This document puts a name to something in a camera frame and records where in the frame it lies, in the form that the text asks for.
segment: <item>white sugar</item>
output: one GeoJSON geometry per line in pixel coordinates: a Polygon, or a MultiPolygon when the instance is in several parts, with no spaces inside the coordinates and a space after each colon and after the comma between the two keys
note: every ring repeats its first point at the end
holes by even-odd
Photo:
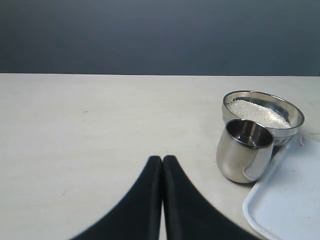
{"type": "Polygon", "coordinates": [[[228,103],[227,108],[239,118],[257,122],[267,128],[291,128],[290,124],[278,113],[270,108],[260,106],[252,102],[235,100],[228,103]]]}

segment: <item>dark gray backdrop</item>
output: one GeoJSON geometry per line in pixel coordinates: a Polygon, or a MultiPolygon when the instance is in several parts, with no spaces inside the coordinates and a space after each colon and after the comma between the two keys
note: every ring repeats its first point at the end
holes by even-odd
{"type": "Polygon", "coordinates": [[[2,0],[0,72],[320,73],[320,0],[2,0]]]}

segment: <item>white tray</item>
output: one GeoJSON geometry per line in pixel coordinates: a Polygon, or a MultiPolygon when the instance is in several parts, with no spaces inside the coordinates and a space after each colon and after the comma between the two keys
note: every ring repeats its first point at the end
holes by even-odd
{"type": "Polygon", "coordinates": [[[243,203],[269,240],[320,240],[320,143],[296,136],[279,150],[243,203]]]}

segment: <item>stainless steel bowl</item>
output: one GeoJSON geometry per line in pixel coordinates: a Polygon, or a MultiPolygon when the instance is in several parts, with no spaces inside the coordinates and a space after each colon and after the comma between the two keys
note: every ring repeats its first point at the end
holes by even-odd
{"type": "Polygon", "coordinates": [[[232,119],[240,119],[240,117],[233,114],[227,107],[227,104],[235,100],[244,100],[272,109],[290,124],[291,128],[267,127],[274,136],[274,146],[282,146],[287,143],[298,133],[299,127],[305,121],[304,114],[295,105],[280,97],[259,91],[241,90],[230,92],[223,98],[222,119],[225,124],[232,119]]]}

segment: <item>stainless steel cup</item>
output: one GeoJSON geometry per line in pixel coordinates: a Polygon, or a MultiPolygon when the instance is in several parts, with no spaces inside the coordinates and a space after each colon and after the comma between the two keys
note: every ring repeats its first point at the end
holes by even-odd
{"type": "Polygon", "coordinates": [[[216,150],[216,163],[222,174],[237,183],[258,180],[267,168],[274,136],[263,125],[242,119],[226,123],[216,150]]]}

